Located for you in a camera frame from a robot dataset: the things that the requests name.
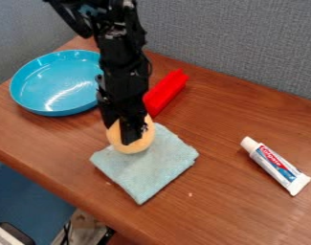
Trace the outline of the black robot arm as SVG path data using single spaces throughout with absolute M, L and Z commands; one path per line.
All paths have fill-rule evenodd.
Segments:
M 105 127 L 118 125 L 120 142 L 130 144 L 146 129 L 142 95 L 150 62 L 136 0 L 43 0 L 82 38 L 100 50 L 96 100 Z

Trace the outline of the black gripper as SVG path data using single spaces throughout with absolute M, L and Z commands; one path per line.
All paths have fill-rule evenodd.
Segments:
M 141 98 L 148 91 L 149 61 L 141 56 L 118 66 L 100 57 L 98 64 L 102 73 L 96 76 L 96 98 L 104 126 L 109 128 L 121 117 L 120 140 L 121 144 L 128 145 L 141 138 L 146 130 L 146 112 Z

